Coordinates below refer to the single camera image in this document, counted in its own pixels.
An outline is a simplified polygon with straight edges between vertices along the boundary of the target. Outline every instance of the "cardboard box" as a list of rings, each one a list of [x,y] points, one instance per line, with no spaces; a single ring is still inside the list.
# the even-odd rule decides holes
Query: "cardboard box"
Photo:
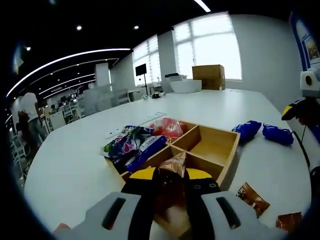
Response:
[[[239,163],[236,150],[240,134],[195,123],[181,122],[187,125],[188,131],[174,142],[167,142],[165,148],[151,156],[138,169],[158,167],[163,161],[186,150],[187,168],[209,173],[222,191],[228,190]],[[127,182],[130,175],[131,173],[127,171],[119,176]],[[174,205],[167,209],[166,215],[167,219],[164,219],[155,214],[153,219],[180,240],[189,239],[191,225],[186,208]]]
[[[192,73],[194,80],[202,80],[202,89],[226,88],[225,68],[222,65],[193,66]]]

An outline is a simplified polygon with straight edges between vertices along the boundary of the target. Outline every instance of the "table surface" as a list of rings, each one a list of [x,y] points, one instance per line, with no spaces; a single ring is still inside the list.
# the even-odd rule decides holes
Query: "table surface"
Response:
[[[142,124],[155,112],[187,122],[231,130],[249,120],[290,129],[264,95],[227,89],[170,93],[159,99],[138,100],[87,116],[46,138],[30,167],[24,195],[49,231],[60,223],[81,223],[86,210],[123,183],[100,148],[123,126]],[[243,149],[230,191],[248,182],[270,207],[259,220],[274,227],[278,215],[302,212],[311,202],[311,185],[303,152],[295,139],[283,146],[264,139],[262,128]],[[155,222],[150,239],[170,238]]]

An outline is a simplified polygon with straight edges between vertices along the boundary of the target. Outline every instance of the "snack bag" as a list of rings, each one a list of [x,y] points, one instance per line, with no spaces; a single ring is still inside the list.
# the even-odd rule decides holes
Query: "snack bag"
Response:
[[[259,218],[264,211],[270,206],[262,197],[245,182],[238,190],[237,196],[253,207],[256,217]]]
[[[232,129],[232,132],[240,133],[240,143],[251,140],[259,131],[261,122],[247,121],[244,124],[239,124]]]
[[[158,168],[169,170],[173,173],[179,174],[181,178],[184,178],[186,170],[186,155],[187,152],[184,150],[169,160],[163,161]]]
[[[282,145],[291,145],[294,143],[292,132],[290,132],[289,129],[264,124],[262,134],[266,139]]]
[[[188,131],[186,124],[167,117],[156,120],[150,125],[150,128],[154,129],[153,135],[164,135],[167,139],[177,139]]]
[[[124,166],[134,173],[144,162],[148,160],[153,154],[165,147],[167,139],[165,136],[150,136],[139,147],[136,156],[132,157]]]
[[[279,215],[276,220],[276,227],[291,233],[295,227],[301,222],[301,212]]]
[[[153,129],[141,126],[126,126],[110,143],[101,148],[101,154],[111,161],[138,151],[146,138],[151,136]]]

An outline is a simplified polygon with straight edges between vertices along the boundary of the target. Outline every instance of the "monitor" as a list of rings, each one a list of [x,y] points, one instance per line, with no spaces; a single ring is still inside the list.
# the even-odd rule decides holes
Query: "monitor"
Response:
[[[135,68],[135,75],[136,76],[140,76],[140,75],[143,75],[146,73],[147,73],[147,65],[146,64],[142,64],[142,65],[137,66]]]

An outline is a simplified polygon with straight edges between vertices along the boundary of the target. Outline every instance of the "ceiling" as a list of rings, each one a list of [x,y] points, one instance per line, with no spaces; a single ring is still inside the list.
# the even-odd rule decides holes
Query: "ceiling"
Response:
[[[278,4],[275,0],[232,4],[215,0],[203,2],[211,13],[229,11],[230,14],[265,15],[284,21],[290,15],[289,6]],[[155,34],[206,14],[193,0],[18,0],[14,2],[14,12],[19,24],[11,32],[15,38],[15,49],[20,49],[23,64],[18,74],[12,72],[9,75],[6,93],[24,76],[56,59],[92,50],[133,49]],[[81,30],[76,29],[78,25],[82,26]],[[61,81],[93,74],[97,63],[108,62],[112,68],[130,52],[90,53],[54,63],[23,81],[7,101],[12,102],[14,97],[23,94],[25,86],[30,86],[32,92],[40,93]]]

